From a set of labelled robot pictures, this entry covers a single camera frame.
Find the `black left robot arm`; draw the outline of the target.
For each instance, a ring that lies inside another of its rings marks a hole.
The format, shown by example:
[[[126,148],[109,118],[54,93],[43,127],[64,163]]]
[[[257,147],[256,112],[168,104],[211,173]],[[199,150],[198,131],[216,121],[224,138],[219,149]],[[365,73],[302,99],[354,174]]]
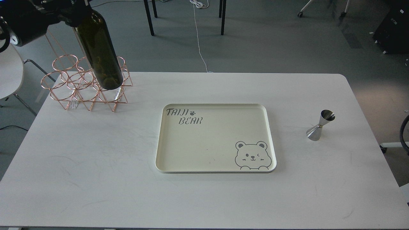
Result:
[[[89,0],[2,0],[1,52],[10,44],[22,47],[32,42],[53,24],[77,27],[90,12]]]

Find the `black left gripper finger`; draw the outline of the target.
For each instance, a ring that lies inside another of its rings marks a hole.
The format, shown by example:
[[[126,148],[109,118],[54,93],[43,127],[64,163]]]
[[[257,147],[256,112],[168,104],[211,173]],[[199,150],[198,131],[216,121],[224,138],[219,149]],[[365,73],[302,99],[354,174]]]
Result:
[[[89,0],[42,0],[42,8],[51,24],[64,22],[78,27],[91,13]]]

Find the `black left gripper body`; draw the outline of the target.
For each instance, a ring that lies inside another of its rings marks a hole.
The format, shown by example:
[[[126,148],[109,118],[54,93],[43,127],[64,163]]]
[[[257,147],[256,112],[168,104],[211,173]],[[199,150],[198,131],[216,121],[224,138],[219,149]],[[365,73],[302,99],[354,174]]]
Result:
[[[30,0],[1,1],[1,39],[22,47],[43,36],[51,25],[44,11]]]

